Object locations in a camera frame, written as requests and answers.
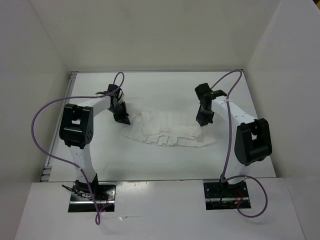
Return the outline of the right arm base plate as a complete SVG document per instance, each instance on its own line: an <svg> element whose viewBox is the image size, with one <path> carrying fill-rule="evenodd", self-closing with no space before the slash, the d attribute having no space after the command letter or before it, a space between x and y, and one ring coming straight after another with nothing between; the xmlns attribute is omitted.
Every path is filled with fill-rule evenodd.
<svg viewBox="0 0 320 240"><path fill-rule="evenodd" d="M241 181L237 184L221 183L220 181L204 181L204 198L207 211L250 209L251 203L247 184Z"/></svg>

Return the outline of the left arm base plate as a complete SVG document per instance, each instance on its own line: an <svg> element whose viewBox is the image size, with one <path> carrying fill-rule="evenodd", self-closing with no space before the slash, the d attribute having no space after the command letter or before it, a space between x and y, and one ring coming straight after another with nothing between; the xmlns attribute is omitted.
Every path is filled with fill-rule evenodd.
<svg viewBox="0 0 320 240"><path fill-rule="evenodd" d="M89 192L76 191L76 184L72 187L61 185L71 192L69 200L69 213L96 212L92 196ZM97 207L102 212L114 212L116 200L116 182L100 182L97 193L94 194Z"/></svg>

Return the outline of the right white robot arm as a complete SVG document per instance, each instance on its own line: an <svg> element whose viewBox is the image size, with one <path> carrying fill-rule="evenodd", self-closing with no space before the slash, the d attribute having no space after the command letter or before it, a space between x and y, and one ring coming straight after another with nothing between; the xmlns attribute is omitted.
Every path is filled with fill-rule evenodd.
<svg viewBox="0 0 320 240"><path fill-rule="evenodd" d="M251 164L261 162L272 153L269 123L257 119L227 98L222 90L213 91L208 83L195 88L200 106L196 121L203 127L212 124L214 117L221 117L228 123L227 156L223 167L223 180L219 184L220 193L229 197L237 190L239 182L249 174Z"/></svg>

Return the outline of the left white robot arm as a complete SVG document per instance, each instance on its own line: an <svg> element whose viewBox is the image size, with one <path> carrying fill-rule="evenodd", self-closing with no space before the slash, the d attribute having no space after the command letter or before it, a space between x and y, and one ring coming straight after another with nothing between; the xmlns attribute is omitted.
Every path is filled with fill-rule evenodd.
<svg viewBox="0 0 320 240"><path fill-rule="evenodd" d="M81 191L88 200L99 196L98 175L94 170L90 143L94 136L94 117L107 110L113 114L115 122L130 125L124 93L116 84L109 84L106 91L88 101L64 106L59 129L59 137L69 149L75 166L75 190Z"/></svg>

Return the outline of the white pleated skirt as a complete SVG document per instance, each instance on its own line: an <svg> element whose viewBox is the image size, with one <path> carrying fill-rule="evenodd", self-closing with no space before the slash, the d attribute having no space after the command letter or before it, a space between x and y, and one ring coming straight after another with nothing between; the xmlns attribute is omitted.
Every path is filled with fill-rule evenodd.
<svg viewBox="0 0 320 240"><path fill-rule="evenodd" d="M189 112L141 111L121 130L130 140L161 147L202 148L216 143L211 130L200 127Z"/></svg>

